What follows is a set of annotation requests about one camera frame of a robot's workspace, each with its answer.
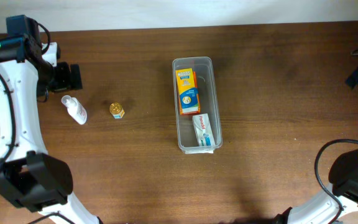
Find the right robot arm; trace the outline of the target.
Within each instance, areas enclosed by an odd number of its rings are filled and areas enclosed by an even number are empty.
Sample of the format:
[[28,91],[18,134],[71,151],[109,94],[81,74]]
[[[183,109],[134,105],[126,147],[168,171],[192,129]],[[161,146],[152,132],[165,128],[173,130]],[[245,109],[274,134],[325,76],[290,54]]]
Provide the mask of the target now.
[[337,223],[342,216],[358,212],[358,149],[341,154],[329,171],[328,185],[319,175],[319,160],[323,152],[335,144],[358,145],[355,139],[335,139],[327,142],[314,160],[314,174],[321,191],[298,207],[290,207],[278,214],[274,223]]

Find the small gold-lid balm jar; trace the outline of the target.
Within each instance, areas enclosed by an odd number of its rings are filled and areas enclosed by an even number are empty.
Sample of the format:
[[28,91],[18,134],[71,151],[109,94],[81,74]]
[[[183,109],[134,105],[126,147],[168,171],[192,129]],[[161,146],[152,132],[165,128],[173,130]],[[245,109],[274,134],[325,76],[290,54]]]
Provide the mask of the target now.
[[112,114],[114,119],[121,119],[125,111],[120,103],[112,103],[109,107],[109,112]]

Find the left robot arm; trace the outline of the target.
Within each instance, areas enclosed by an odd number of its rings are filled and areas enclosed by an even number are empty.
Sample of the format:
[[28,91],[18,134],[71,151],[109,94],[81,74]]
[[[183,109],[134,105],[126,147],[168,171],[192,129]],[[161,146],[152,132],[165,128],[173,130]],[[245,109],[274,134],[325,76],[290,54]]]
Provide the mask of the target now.
[[80,68],[60,61],[55,42],[43,44],[44,26],[24,15],[8,17],[0,39],[0,195],[16,208],[55,223],[99,223],[78,200],[66,162],[48,154],[38,102],[50,93],[82,87]]

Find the white spray bottle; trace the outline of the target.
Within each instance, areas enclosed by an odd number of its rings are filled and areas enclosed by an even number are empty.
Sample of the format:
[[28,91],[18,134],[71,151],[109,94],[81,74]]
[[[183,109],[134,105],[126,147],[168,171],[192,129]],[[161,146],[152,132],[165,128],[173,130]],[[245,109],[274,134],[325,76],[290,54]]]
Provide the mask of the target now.
[[87,112],[83,105],[75,98],[65,95],[61,100],[62,104],[67,108],[68,114],[80,125],[86,123]]

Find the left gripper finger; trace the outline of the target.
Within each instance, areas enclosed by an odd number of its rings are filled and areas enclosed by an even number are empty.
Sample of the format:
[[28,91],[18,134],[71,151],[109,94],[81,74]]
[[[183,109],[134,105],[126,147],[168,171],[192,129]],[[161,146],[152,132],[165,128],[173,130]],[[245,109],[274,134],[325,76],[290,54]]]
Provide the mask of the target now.
[[66,62],[59,62],[55,67],[54,91],[68,91],[71,89],[71,71]]
[[80,67],[78,64],[70,65],[70,85],[73,90],[81,90],[83,88],[81,81]]

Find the white Panadol box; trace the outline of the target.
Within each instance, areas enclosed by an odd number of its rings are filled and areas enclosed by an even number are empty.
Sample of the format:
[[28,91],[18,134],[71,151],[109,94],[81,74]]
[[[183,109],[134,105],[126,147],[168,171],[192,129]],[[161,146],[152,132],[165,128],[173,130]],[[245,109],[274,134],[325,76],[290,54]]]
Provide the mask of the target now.
[[195,129],[196,140],[199,146],[215,146],[215,140],[211,129],[209,116],[205,114],[197,114],[192,117]]

